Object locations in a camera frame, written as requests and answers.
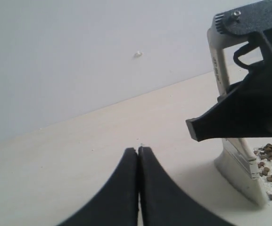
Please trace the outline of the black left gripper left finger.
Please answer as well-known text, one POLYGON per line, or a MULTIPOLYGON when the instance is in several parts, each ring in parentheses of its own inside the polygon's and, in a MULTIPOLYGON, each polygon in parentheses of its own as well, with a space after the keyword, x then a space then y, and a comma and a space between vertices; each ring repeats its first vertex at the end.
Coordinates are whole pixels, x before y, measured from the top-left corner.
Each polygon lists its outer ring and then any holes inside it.
POLYGON ((108 181, 61 226, 136 226, 138 224, 138 155, 125 149, 108 181))

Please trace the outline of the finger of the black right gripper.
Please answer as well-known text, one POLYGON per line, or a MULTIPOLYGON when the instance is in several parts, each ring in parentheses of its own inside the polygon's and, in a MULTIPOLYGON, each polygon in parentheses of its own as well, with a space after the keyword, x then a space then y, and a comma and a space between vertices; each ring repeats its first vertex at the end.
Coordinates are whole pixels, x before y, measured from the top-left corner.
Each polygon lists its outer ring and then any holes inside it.
POLYGON ((255 69, 197 118, 186 120, 196 141, 272 137, 272 65, 255 69))

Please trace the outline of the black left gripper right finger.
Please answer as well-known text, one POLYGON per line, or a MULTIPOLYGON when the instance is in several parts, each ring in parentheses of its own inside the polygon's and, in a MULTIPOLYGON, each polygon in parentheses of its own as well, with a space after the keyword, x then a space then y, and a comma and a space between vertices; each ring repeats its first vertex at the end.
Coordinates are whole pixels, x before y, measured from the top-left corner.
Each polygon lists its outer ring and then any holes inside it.
POLYGON ((230 226, 171 179, 150 147, 138 148, 141 213, 145 226, 230 226))

